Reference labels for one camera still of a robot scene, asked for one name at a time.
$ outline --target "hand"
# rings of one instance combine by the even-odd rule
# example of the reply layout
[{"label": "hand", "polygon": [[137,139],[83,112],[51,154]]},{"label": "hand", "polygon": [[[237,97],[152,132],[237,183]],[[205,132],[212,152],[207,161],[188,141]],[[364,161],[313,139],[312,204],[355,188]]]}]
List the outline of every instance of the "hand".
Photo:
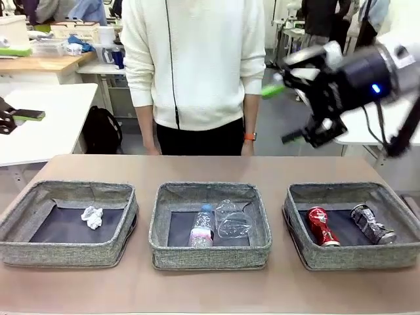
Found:
[{"label": "hand", "polygon": [[147,155],[148,156],[160,156],[160,151],[156,148],[156,146],[146,147],[147,149]]},{"label": "hand", "polygon": [[245,140],[243,142],[241,156],[253,156],[254,155],[254,142]]}]

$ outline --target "black pants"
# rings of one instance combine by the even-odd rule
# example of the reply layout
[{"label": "black pants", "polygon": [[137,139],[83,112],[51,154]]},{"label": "black pants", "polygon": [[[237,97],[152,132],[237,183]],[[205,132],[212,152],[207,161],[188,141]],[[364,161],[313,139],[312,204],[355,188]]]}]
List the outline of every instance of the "black pants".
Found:
[{"label": "black pants", "polygon": [[368,21],[363,21],[360,27],[359,37],[357,38],[356,49],[365,46],[371,46],[375,43],[378,33]]},{"label": "black pants", "polygon": [[157,125],[157,139],[165,156],[240,156],[243,137],[243,119],[208,131]]},{"label": "black pants", "polygon": [[350,22],[342,18],[334,19],[333,30],[329,36],[329,41],[336,41],[340,44],[341,52],[344,52],[347,42],[347,32],[350,28]]}]

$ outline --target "gray fabric basket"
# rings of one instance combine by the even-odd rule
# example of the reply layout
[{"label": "gray fabric basket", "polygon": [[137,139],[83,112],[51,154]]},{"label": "gray fabric basket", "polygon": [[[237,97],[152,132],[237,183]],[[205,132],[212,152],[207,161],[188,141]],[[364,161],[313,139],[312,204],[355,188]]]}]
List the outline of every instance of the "gray fabric basket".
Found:
[{"label": "gray fabric basket", "polygon": [[[357,239],[356,231],[361,231],[349,216],[345,218],[348,223],[331,229],[342,235],[353,229],[355,233],[345,234],[346,242],[354,242],[353,245],[343,245],[340,237],[341,247],[320,247],[314,243],[314,236],[304,222],[311,207],[331,211],[330,218],[336,211],[350,213],[361,203],[366,203],[379,222],[397,233],[393,244],[371,245],[363,234],[365,239]],[[402,268],[415,265],[420,252],[420,222],[393,191],[380,184],[292,185],[287,191],[283,213],[302,262],[310,270]]]},{"label": "gray fabric basket", "polygon": [[[249,245],[213,246],[209,249],[169,247],[169,230],[173,213],[198,212],[204,203],[214,208],[222,200],[243,204],[243,211],[255,223],[248,234]],[[189,234],[191,225],[185,226]],[[226,182],[168,182],[157,191],[150,223],[149,242],[152,262],[164,270],[230,270],[264,268],[271,249],[272,236],[263,200],[250,184]]]},{"label": "gray fabric basket", "polygon": [[[104,209],[95,231],[80,218],[90,205]],[[0,222],[2,260],[14,266],[114,266],[137,211],[135,189],[128,184],[37,182]]]}]

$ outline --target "blue light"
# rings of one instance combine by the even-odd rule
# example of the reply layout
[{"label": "blue light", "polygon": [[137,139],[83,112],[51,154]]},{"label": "blue light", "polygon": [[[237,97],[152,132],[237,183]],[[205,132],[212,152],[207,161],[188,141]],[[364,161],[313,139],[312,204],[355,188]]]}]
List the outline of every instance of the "blue light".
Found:
[{"label": "blue light", "polygon": [[379,94],[381,92],[381,88],[378,86],[378,84],[372,84],[372,89],[375,91],[376,94]]}]

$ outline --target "white sweater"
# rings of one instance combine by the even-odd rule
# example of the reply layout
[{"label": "white sweater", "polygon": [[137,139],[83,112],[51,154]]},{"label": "white sweater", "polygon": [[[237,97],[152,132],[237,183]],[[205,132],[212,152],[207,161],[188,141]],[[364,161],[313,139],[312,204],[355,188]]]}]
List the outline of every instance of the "white sweater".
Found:
[{"label": "white sweater", "polygon": [[[167,0],[180,128],[214,129],[243,116],[264,74],[263,0]],[[177,128],[165,0],[124,0],[125,66],[135,107]]]}]

